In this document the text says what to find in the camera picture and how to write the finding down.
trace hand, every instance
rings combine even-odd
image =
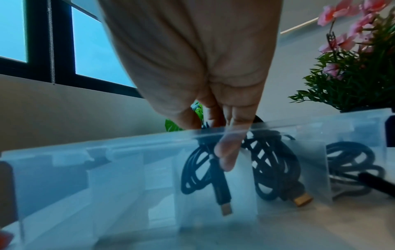
[[[183,129],[251,125],[275,50],[279,0],[99,0],[110,37],[141,95]],[[224,170],[245,133],[216,146]]]

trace white table surface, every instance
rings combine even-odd
[[[395,168],[395,149],[388,151],[388,166]],[[16,235],[9,249],[21,249],[18,224],[4,229]],[[177,239],[138,244],[112,242],[86,249],[394,250],[395,199],[379,195],[371,204],[363,197],[340,199],[330,207],[322,205],[299,213],[261,218],[258,225],[250,227],[211,228],[184,232]]]

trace blue sky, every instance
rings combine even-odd
[[[0,0],[0,56],[26,62],[23,0]],[[73,8],[76,73],[134,86],[121,66],[102,24]]]

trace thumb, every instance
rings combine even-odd
[[[177,116],[170,117],[170,119],[182,129],[202,128],[202,122],[199,116],[190,107],[179,113]]]

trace clear plastic organizer box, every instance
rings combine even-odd
[[[181,249],[193,242],[188,235],[202,230],[243,227],[260,216],[357,196],[363,187],[347,186],[342,174],[358,171],[339,165],[369,158],[381,170],[364,171],[395,180],[385,165],[390,115],[384,109],[254,124],[235,168],[224,173],[231,195],[224,206],[210,183],[215,175],[205,175],[216,161],[196,150],[212,149],[224,138],[232,143],[245,131],[204,129],[16,150],[3,152],[1,161],[13,169],[24,249],[90,249],[116,240],[128,240],[135,249]],[[349,162],[336,166],[343,154],[351,155]],[[194,174],[196,182],[206,183],[185,194],[181,186],[195,186]],[[164,239],[179,241],[166,246]]]

